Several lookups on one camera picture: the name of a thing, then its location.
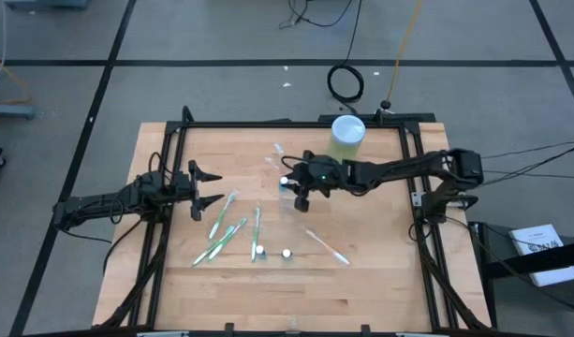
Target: yellow cable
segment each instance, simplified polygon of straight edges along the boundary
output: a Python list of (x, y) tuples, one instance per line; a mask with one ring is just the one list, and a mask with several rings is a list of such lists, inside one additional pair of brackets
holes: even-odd
[(411, 17), (411, 22), (409, 22), (409, 25), (407, 26), (405, 37), (403, 38), (401, 48), (399, 48), (399, 53), (397, 54), (397, 60), (395, 61), (395, 69), (392, 72), (392, 79), (390, 80), (390, 88), (389, 88), (389, 94), (387, 95), (387, 102), (390, 102), (390, 95), (392, 94), (392, 90), (395, 87), (395, 82), (397, 81), (397, 74), (399, 73), (399, 61), (403, 57), (403, 52), (405, 51), (405, 46), (407, 45), (409, 34), (411, 34), (411, 30), (414, 27), (414, 23), (416, 23), (416, 18), (418, 17), (420, 7), (421, 7), (421, 0), (418, 0), (418, 3), (416, 4), (416, 9), (414, 9), (414, 15)]
[(4, 72), (16, 83), (18, 84), (18, 86), (20, 86), (28, 95), (28, 97), (26, 98), (17, 98), (17, 99), (9, 99), (9, 100), (4, 100), (4, 101), (0, 101), (0, 104), (28, 104), (31, 102), (31, 100), (33, 100), (33, 95), (31, 94), (31, 91), (28, 89), (28, 85), (26, 85), (26, 83), (24, 83), (23, 80), (19, 79), (16, 77), (16, 75), (12, 74), (11, 71), (9, 71), (5, 66), (2, 66), (2, 64), (0, 63), (0, 68), (2, 70), (4, 70)]

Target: black cable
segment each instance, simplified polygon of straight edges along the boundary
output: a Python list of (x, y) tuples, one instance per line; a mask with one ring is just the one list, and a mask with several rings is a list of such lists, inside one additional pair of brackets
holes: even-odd
[(172, 173), (172, 171), (168, 169), (168, 167), (166, 166), (166, 163), (162, 160), (162, 155), (161, 155), (160, 153), (158, 153), (158, 152), (152, 153), (152, 155), (150, 155), (150, 157), (149, 157), (149, 162), (147, 163), (147, 172), (148, 172), (148, 173), (153, 172), (152, 164), (153, 164), (153, 162), (154, 162), (154, 158), (155, 158), (155, 157), (158, 157), (158, 158), (159, 158), (159, 161), (160, 161), (160, 163), (162, 164), (162, 169), (163, 169), (165, 172), (169, 173), (170, 175), (174, 175), (174, 173)]
[(449, 220), (464, 226), (465, 228), (467, 228), (468, 232), (470, 233), (470, 235), (472, 235), (474, 237), (474, 242), (477, 243), (480, 248), (485, 251), (486, 253), (488, 253), (489, 255), (491, 255), (492, 257), (494, 257), (494, 259), (496, 259), (499, 263), (501, 263), (501, 266), (503, 266), (503, 268), (505, 268), (507, 271), (509, 271), (510, 274), (512, 274), (513, 276), (517, 277), (518, 279), (522, 280), (523, 282), (525, 282), (526, 284), (530, 285), (532, 288), (538, 290), (540, 293), (542, 293), (543, 295), (547, 296), (548, 298), (550, 298), (551, 300), (554, 300), (560, 304), (565, 305), (566, 307), (574, 310), (574, 304), (567, 302), (565, 300), (561, 300), (557, 297), (555, 297), (554, 295), (551, 295), (549, 292), (541, 289), (538, 286), (535, 286), (530, 280), (525, 279), (523, 276), (521, 276), (520, 274), (518, 274), (515, 270), (513, 270), (503, 259), (501, 259), (499, 256), (495, 255), (490, 249), (488, 249), (482, 242), (480, 242), (480, 238), (478, 237), (478, 235), (476, 235), (476, 233), (474, 233), (474, 231), (463, 221), (457, 220), (455, 218), (452, 218), (450, 216), (446, 216)]
[(137, 228), (137, 226), (143, 221), (143, 219), (139, 219), (139, 221), (137, 221), (137, 223), (135, 225), (133, 225), (131, 228), (129, 228), (123, 235), (120, 236), (120, 238), (118, 238), (118, 240), (116, 240), (116, 242), (110, 247), (110, 249), (108, 250), (108, 253), (106, 254), (106, 257), (103, 259), (103, 272), (106, 272), (106, 267), (108, 266), (108, 259), (111, 256), (111, 252), (113, 252), (114, 248), (116, 248), (116, 246), (118, 245), (118, 243), (120, 243), (126, 236), (128, 236), (128, 234), (130, 234), (130, 232), (132, 232), (135, 228)]
[(552, 157), (549, 157), (549, 158), (547, 158), (547, 159), (545, 159), (545, 160), (543, 160), (543, 161), (541, 161), (541, 162), (538, 162), (538, 163), (535, 163), (535, 164), (532, 164), (532, 165), (528, 165), (528, 166), (526, 166), (526, 167), (523, 167), (523, 168), (517, 169), (517, 170), (515, 170), (515, 171), (513, 171), (513, 172), (510, 172), (509, 174), (506, 174), (506, 175), (505, 175), (504, 177), (502, 177), (502, 178), (493, 179), (493, 180), (491, 180), (491, 181), (488, 181), (488, 182), (486, 182), (486, 183), (483, 183), (480, 187), (482, 187), (482, 186), (488, 186), (488, 185), (493, 184), (493, 183), (500, 183), (500, 182), (503, 182), (503, 181), (505, 181), (505, 180), (509, 180), (509, 179), (513, 179), (513, 178), (519, 177), (519, 176), (521, 176), (522, 174), (525, 174), (526, 172), (529, 172), (529, 171), (531, 171), (531, 170), (533, 170), (533, 169), (537, 169), (537, 168), (539, 168), (539, 167), (541, 167), (541, 166), (543, 166), (543, 165), (545, 165), (545, 164), (547, 164), (547, 163), (552, 162), (552, 161), (555, 160), (555, 159), (558, 159), (558, 158), (560, 158), (560, 157), (562, 157), (562, 156), (564, 156), (564, 155), (566, 155), (566, 154), (572, 153), (572, 152), (574, 152), (574, 147), (571, 148), (571, 149), (569, 149), (569, 150), (563, 151), (563, 152), (560, 153), (560, 154), (557, 154), (557, 155), (554, 155), (554, 156), (552, 156)]
[(86, 239), (86, 240), (93, 240), (93, 241), (105, 242), (105, 243), (111, 244), (111, 241), (110, 241), (110, 240), (100, 239), (100, 238), (93, 238), (93, 237), (88, 237), (88, 236), (84, 236), (84, 235), (79, 235), (79, 234), (70, 233), (67, 229), (62, 229), (62, 230), (60, 230), (60, 231), (63, 232), (63, 233), (65, 233), (66, 235), (73, 236), (73, 237), (75, 237), (75, 238)]
[[(492, 169), (484, 169), (483, 172), (497, 173), (497, 174), (511, 174), (512, 173), (512, 172), (507, 172), (507, 171), (502, 171), (502, 170), (492, 170)], [(566, 175), (560, 175), (560, 174), (519, 173), (519, 175), (528, 176), (528, 177), (574, 179), (574, 176), (566, 176)]]
[[(341, 13), (339, 18), (336, 19), (336, 21), (333, 23), (317, 23), (317, 22), (313, 22), (313, 21), (303, 17), (304, 12), (302, 14), (299, 14), (297, 12), (297, 10), (295, 10), (295, 8), (293, 8), (293, 6), (291, 5), (290, 0), (288, 0), (288, 6), (290, 7), (291, 12), (294, 13), (295, 15), (297, 15), (298, 20), (305, 21), (305, 22), (310, 23), (310, 24), (317, 26), (317, 27), (327, 28), (327, 27), (334, 26), (336, 23), (341, 21), (341, 19), (343, 19), (346, 11), (349, 9), (349, 6), (351, 6), (351, 2), (353, 2), (353, 0), (348, 0), (348, 2), (346, 3), (345, 9), (343, 10), (343, 13)], [(305, 1), (305, 10), (307, 10), (307, 0)]]
[(502, 157), (502, 156), (506, 156), (506, 155), (512, 155), (512, 154), (525, 154), (525, 153), (529, 153), (529, 152), (533, 152), (533, 151), (539, 151), (539, 150), (544, 150), (544, 149), (550, 149), (550, 148), (553, 148), (553, 147), (562, 146), (562, 145), (568, 145), (568, 144), (574, 144), (574, 140), (572, 140), (572, 141), (564, 141), (564, 142), (560, 142), (560, 143), (553, 144), (553, 145), (540, 146), (540, 147), (536, 147), (536, 148), (532, 148), (532, 149), (527, 149), (527, 150), (522, 150), (522, 151), (516, 151), (516, 152), (509, 152), (509, 153), (504, 153), (504, 154), (494, 154), (494, 155), (482, 156), (482, 159), (492, 159), (492, 158), (498, 158), (498, 157)]
[[(120, 221), (122, 221), (122, 217), (125, 215), (125, 205), (122, 201), (118, 199), (118, 197), (128, 188), (128, 186), (130, 185), (126, 185), (125, 187), (121, 188), (120, 191), (118, 191), (118, 193), (116, 193), (114, 198), (111, 200), (109, 218), (110, 222), (112, 222), (114, 225), (120, 224)], [(120, 212), (117, 214), (118, 219), (114, 219), (114, 204), (116, 203), (120, 205)]]
[[(305, 0), (305, 7), (303, 8), (302, 15), (300, 17), (298, 17), (297, 20), (293, 21), (293, 16), (295, 15), (295, 11), (291, 10), (290, 16), (288, 17), (288, 19), (284, 20), (283, 22), (278, 23), (278, 29), (289, 28), (289, 27), (292, 27), (295, 24), (299, 23), (302, 20), (303, 15), (305, 15), (305, 12), (307, 11), (307, 3), (309, 1), (310, 0)], [(293, 7), (297, 8), (297, 0), (294, 0)]]
[[(411, 229), (414, 227), (414, 225), (416, 225), (415, 223), (409, 225), (409, 228), (407, 229), (407, 236), (409, 236), (409, 239), (412, 242), (418, 242), (418, 239), (414, 238), (411, 235)], [(424, 225), (428, 225), (428, 233), (424, 234), (424, 237), (422, 238), (422, 241), (426, 241), (426, 239), (428, 239), (428, 237), (433, 233), (433, 227), (430, 224), (424, 224)]]
[[(351, 110), (351, 112), (354, 115), (357, 115), (358, 112), (354, 108), (349, 106), (348, 103), (355, 103), (361, 99), (361, 96), (363, 95), (364, 82), (363, 82), (363, 76), (361, 75), (361, 73), (356, 68), (354, 68), (353, 66), (347, 66), (346, 63), (347, 63), (347, 61), (349, 61), (349, 56), (351, 55), (351, 50), (353, 49), (353, 41), (355, 41), (355, 34), (358, 30), (358, 22), (360, 21), (361, 2), (362, 1), (363, 0), (360, 0), (360, 2), (358, 4), (358, 14), (355, 18), (355, 26), (353, 27), (353, 34), (351, 35), (351, 41), (349, 42), (349, 51), (346, 53), (346, 58), (340, 65), (333, 66), (331, 68), (331, 70), (328, 72), (328, 77), (326, 79), (326, 83), (328, 83), (328, 91), (331, 93), (332, 97), (334, 97), (336, 100), (341, 102), (344, 106), (346, 106), (349, 110)], [(348, 71), (358, 81), (359, 89), (358, 89), (358, 92), (356, 94), (354, 94), (353, 96), (342, 96), (342, 95), (337, 94), (336, 91), (334, 91), (334, 88), (332, 87), (332, 75), (338, 69), (344, 69), (344, 70)]]
[(305, 159), (303, 159), (303, 158), (299, 158), (299, 157), (292, 156), (292, 155), (283, 155), (283, 156), (280, 158), (280, 162), (281, 162), (285, 167), (287, 167), (287, 169), (290, 169), (290, 170), (293, 170), (293, 167), (292, 167), (291, 165), (287, 164), (287, 162), (285, 162), (285, 159), (299, 160), (299, 161), (301, 161), (301, 162), (303, 162), (303, 163), (308, 163), (308, 164), (309, 164), (309, 160), (305, 160)]

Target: wooden tabletop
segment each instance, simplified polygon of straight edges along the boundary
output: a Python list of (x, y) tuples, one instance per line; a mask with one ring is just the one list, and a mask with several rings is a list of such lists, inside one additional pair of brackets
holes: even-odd
[[(141, 125), (128, 174), (130, 182), (147, 170), (151, 153), (160, 151), (164, 128), (164, 124)], [(449, 147), (442, 124), (421, 124), (420, 129), (425, 152)], [(192, 268), (193, 260), (209, 245), (207, 236), (226, 199), (208, 208), (201, 222), (191, 220), (189, 202), (175, 206), (156, 329), (223, 330), (225, 323), (232, 322), (236, 330), (359, 331), (362, 324), (370, 324), (372, 331), (431, 330), (418, 249), (407, 236), (413, 219), (405, 181), (383, 183), (362, 198), (343, 191), (332, 192), (330, 198), (314, 193), (308, 213), (279, 212), (281, 174), (264, 157), (275, 154), (274, 143), (281, 144), (286, 154), (300, 156), (303, 150), (322, 154), (330, 132), (293, 128), (187, 130), (184, 170), (188, 160), (195, 159), (204, 171), (224, 177), (201, 183), (201, 195), (240, 191), (218, 233), (242, 217), (247, 217), (248, 223), (213, 261), (206, 259)], [(376, 163), (402, 159), (397, 130), (368, 129), (356, 159)], [(438, 180), (432, 179), (432, 184), (435, 188)], [(257, 205), (261, 209), (259, 244), (268, 256), (251, 263)], [(459, 210), (449, 209), (448, 216), (465, 221)], [(136, 220), (135, 215), (126, 216), (114, 238)], [(351, 265), (330, 255), (300, 225), (314, 230)], [(467, 230), (453, 222), (441, 225), (440, 230), (453, 287), (478, 319), (490, 325)], [(134, 285), (144, 232), (145, 226), (137, 228), (112, 254), (94, 323), (108, 318)], [(289, 261), (280, 257), (285, 248), (293, 252)], [(441, 325), (446, 326), (442, 296), (434, 284)], [(140, 322), (145, 320), (150, 294), (147, 288)]]

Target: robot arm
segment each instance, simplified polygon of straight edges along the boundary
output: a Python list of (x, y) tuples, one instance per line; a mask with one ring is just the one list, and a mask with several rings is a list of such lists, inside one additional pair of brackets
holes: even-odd
[[(299, 160), (300, 163), (291, 168), (285, 159)], [(447, 204), (461, 201), (465, 208), (472, 206), (478, 198), (459, 193), (476, 188), (484, 181), (480, 155), (462, 149), (430, 152), (384, 164), (353, 160), (339, 163), (327, 155), (305, 151), (303, 158), (283, 157), (283, 163), (292, 169), (286, 177), (294, 182), (284, 187), (295, 192), (295, 208), (301, 212), (309, 209), (307, 198), (310, 192), (319, 191), (329, 198), (331, 190), (341, 189), (361, 197), (382, 183), (435, 176), (443, 182), (435, 191), (422, 195), (419, 208), (430, 222), (442, 223)]]
[(163, 171), (151, 171), (138, 176), (133, 183), (118, 192), (90, 197), (71, 197), (53, 206), (53, 225), (60, 230), (69, 230), (86, 220), (135, 213), (144, 215), (159, 211), (162, 206), (173, 202), (191, 201), (191, 217), (201, 220), (201, 211), (223, 195), (200, 197), (198, 182), (211, 182), (222, 177), (205, 173), (194, 160), (189, 161), (189, 174), (173, 173), (173, 179), (166, 183)]

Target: black metal frame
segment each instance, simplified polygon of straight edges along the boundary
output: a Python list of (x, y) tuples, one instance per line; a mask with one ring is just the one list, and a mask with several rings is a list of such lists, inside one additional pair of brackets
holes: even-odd
[[(330, 128), (332, 121), (338, 116), (336, 115), (323, 115), (318, 118), (317, 122), (291, 122), (289, 119), (269, 121), (269, 122), (195, 122), (188, 109), (183, 110), (183, 120), (180, 122), (167, 122), (164, 140), (161, 149), (161, 160), (158, 170), (164, 169), (164, 165), (169, 159), (169, 147), (174, 134), (178, 134), (178, 142), (176, 145), (176, 152), (174, 154), (174, 162), (172, 171), (178, 171), (181, 168), (181, 163), (184, 153), (184, 142), (186, 139), (186, 131), (188, 128)], [(412, 135), (414, 140), (415, 151), (417, 155), (423, 154), (423, 146), (421, 142), (421, 134), (419, 131), (419, 123), (435, 122), (433, 114), (397, 114), (397, 115), (362, 115), (360, 116), (367, 128), (387, 128), (396, 129), (399, 134), (399, 139), (402, 148), (403, 159), (410, 157), (410, 148), (407, 140), (408, 134)], [(427, 177), (421, 178), (421, 184), (424, 191), (430, 191), (430, 181)], [(409, 189), (410, 207), (411, 212), (416, 223), (419, 223), (419, 214), (413, 208), (411, 200), (411, 193), (417, 192), (416, 182), (414, 179), (407, 179), (407, 186)], [(141, 249), (140, 264), (137, 274), (137, 281), (135, 286), (131, 289), (123, 304), (118, 308), (114, 315), (102, 326), (95, 326), (91, 330), (75, 330), (46, 333), (32, 336), (41, 337), (57, 337), (57, 336), (137, 336), (138, 333), (155, 331), (155, 317), (157, 313), (157, 306), (160, 301), (162, 277), (165, 268), (165, 258), (167, 253), (169, 233), (171, 226), (173, 205), (169, 205), (163, 211), (161, 216), (157, 217), (157, 221), (150, 221), (147, 224), (145, 231), (145, 238)], [(157, 250), (154, 256), (150, 259), (151, 248), (155, 239), (155, 226), (161, 224), (162, 230), (159, 237)], [(446, 281), (449, 280), (447, 272), (447, 265), (445, 253), (442, 246), (442, 240), (438, 226), (432, 228), (433, 231), (433, 244), (434, 255), (436, 256), (436, 263), (438, 268), (442, 271)], [(423, 236), (421, 226), (416, 226), (417, 237)], [(418, 241), (419, 254), (421, 255), (421, 245)], [(521, 334), (506, 333), (496, 330), (460, 330), (457, 322), (457, 315), (451, 300), (443, 293), (443, 298), (446, 304), (447, 318), (449, 325), (442, 327), (439, 322), (438, 307), (436, 306), (436, 297), (434, 293), (433, 275), (428, 271), (424, 264), (421, 264), (422, 279), (424, 283), (424, 290), (427, 299), (427, 310), (430, 317), (432, 333), (446, 333), (450, 336), (514, 336), (520, 337)], [(140, 307), (142, 290), (146, 287), (151, 277), (154, 277), (152, 285), (152, 294), (148, 305), (147, 317), (144, 325), (139, 325)], [(121, 322), (128, 315), (127, 326), (120, 327)], [(224, 330), (219, 331), (189, 331), (188, 336), (200, 337), (213, 337), (213, 336), (292, 336), (292, 332), (288, 331), (235, 331), (233, 323), (226, 323)], [(361, 332), (297, 332), (298, 337), (301, 336), (395, 336), (394, 332), (371, 332), (368, 325), (361, 326)]]
[[(571, 267), (574, 266), (574, 243), (534, 254), (511, 257), (506, 259), (505, 263), (518, 274)], [(501, 262), (487, 264), (484, 266), (484, 272), (492, 279), (511, 276)]]

